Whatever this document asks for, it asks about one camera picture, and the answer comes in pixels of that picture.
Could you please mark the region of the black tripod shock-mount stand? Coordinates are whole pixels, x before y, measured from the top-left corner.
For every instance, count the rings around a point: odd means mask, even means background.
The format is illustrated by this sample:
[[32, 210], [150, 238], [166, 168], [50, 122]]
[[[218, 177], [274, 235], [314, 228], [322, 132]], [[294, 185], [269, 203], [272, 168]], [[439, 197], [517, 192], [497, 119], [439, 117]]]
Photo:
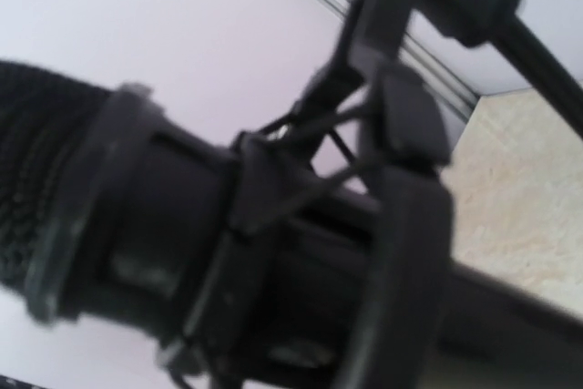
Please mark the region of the black tripod shock-mount stand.
[[520, 0], [352, 0], [328, 63], [235, 159], [190, 152], [180, 202], [178, 318], [159, 362], [178, 387], [415, 388], [432, 355], [582, 383], [582, 321], [451, 256], [438, 170], [445, 127], [397, 58], [422, 12], [465, 46], [495, 44], [576, 131], [582, 92], [518, 20]]

